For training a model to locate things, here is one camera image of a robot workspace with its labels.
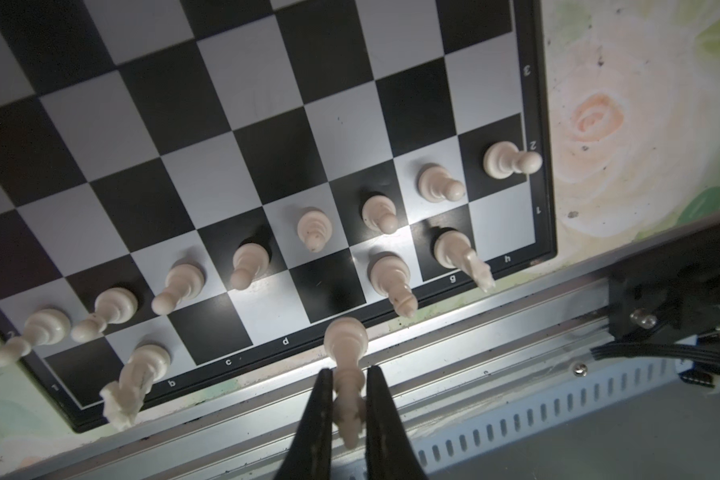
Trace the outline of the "white chess king piece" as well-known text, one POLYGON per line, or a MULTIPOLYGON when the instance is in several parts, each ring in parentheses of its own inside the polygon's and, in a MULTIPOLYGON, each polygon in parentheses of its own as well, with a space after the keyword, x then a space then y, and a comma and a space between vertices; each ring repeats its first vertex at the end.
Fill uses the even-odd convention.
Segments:
POLYGON ((368 348, 367 330, 355 318, 336 319, 325 332, 324 348, 336 363, 333 388, 337 396, 333 403, 333 422, 345 447, 354 449, 365 419, 361 391, 366 380, 359 361, 368 348))

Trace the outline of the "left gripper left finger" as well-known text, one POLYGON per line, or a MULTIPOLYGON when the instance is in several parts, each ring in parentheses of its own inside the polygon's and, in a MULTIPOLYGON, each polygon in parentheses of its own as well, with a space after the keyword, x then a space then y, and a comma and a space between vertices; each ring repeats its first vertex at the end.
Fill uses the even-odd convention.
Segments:
POLYGON ((328 480, 332 425, 333 373, 325 368, 316 377, 293 442, 274 479, 328 480))

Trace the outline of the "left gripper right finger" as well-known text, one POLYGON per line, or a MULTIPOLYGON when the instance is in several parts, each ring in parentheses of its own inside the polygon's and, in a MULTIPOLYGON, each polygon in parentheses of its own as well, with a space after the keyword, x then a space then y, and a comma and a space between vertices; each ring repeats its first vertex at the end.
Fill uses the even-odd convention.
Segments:
POLYGON ((366 466, 370 480, 427 479, 379 366, 367 371, 366 466))

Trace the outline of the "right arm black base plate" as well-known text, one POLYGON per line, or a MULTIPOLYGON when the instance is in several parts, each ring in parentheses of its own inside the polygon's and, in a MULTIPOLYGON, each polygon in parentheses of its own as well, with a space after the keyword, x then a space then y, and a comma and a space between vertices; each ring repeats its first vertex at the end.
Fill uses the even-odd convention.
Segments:
POLYGON ((653 356, 720 363, 720 349, 678 342, 720 326, 720 225, 618 264, 609 278, 609 333, 596 358, 653 356))

